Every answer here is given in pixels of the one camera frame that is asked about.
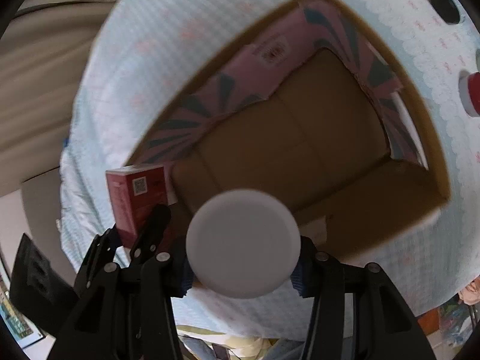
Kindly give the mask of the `cardboard box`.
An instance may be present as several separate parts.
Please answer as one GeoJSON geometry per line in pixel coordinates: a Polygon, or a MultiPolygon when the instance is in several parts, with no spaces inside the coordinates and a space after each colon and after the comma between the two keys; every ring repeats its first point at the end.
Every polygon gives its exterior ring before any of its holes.
{"type": "Polygon", "coordinates": [[[451,187],[425,102],[340,0],[290,0],[237,36],[160,112],[130,157],[167,164],[189,211],[233,189],[326,222],[347,258],[429,219],[451,187]]]}

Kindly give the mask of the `beige curtain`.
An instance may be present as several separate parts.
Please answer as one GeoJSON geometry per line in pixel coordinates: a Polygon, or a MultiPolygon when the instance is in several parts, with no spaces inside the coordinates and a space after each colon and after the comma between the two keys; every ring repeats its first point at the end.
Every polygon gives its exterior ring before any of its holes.
{"type": "Polygon", "coordinates": [[[1,194],[59,165],[89,50],[116,0],[1,0],[1,194]]]}

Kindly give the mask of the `framed wall picture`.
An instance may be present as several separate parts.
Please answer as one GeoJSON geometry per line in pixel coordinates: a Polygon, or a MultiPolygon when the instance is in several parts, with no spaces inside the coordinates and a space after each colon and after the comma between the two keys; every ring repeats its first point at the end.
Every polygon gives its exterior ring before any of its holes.
{"type": "Polygon", "coordinates": [[[27,347],[43,340],[46,335],[33,322],[26,318],[13,305],[10,299],[10,278],[0,262],[0,297],[1,297],[1,318],[5,322],[9,332],[12,334],[19,347],[24,350],[27,347]]]}

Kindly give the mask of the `white lid jar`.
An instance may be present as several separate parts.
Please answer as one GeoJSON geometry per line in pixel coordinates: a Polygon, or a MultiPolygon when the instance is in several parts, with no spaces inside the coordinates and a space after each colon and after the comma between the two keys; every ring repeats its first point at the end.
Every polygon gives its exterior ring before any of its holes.
{"type": "Polygon", "coordinates": [[[299,227],[275,197],[252,189],[216,195],[191,219],[186,254],[198,281],[236,299],[264,296],[289,280],[299,261],[299,227]]]}

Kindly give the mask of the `grey headboard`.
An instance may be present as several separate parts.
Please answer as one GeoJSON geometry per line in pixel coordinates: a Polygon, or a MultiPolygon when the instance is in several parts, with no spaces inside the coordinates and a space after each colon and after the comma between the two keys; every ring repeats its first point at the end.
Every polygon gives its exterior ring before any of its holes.
{"type": "Polygon", "coordinates": [[[60,240],[59,168],[24,181],[20,191],[33,243],[49,259],[55,272],[73,285],[76,272],[62,250],[60,240]]]}

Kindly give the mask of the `red carton box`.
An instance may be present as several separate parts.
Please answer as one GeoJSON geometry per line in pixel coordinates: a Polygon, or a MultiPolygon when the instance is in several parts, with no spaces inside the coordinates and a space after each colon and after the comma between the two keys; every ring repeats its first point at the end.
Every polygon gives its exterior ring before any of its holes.
{"type": "Polygon", "coordinates": [[[162,165],[131,165],[106,171],[106,184],[122,245],[134,246],[156,205],[168,205],[162,165]]]}

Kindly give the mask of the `red cap jar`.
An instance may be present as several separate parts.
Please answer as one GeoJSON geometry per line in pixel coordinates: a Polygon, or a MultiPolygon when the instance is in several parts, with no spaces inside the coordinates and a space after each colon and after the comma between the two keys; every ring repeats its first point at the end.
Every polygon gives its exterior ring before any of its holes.
{"type": "Polygon", "coordinates": [[[471,117],[480,116],[480,72],[463,75],[459,80],[460,100],[471,117]]]}

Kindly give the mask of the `checkered floral bed sheet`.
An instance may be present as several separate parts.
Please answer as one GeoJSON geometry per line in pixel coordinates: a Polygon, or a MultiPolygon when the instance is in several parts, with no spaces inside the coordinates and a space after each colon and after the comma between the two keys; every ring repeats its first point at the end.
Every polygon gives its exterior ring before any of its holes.
{"type": "MultiPolygon", "coordinates": [[[[121,167],[167,102],[248,25],[286,0],[120,0],[94,41],[62,152],[61,246],[80,267],[114,221],[105,173],[121,167]]],[[[445,24],[427,0],[341,0],[393,49],[419,89],[446,152],[452,200],[435,223],[361,254],[387,271],[415,314],[479,274],[479,120],[458,80],[475,67],[469,19],[445,24]]]]}

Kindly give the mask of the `small dark bottle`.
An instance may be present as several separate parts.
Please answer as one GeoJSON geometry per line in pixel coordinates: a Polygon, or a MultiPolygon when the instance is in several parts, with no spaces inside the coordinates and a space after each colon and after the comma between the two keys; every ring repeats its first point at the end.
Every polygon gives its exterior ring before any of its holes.
{"type": "Polygon", "coordinates": [[[459,24],[461,13],[453,0],[429,0],[433,9],[447,24],[459,24]]]}

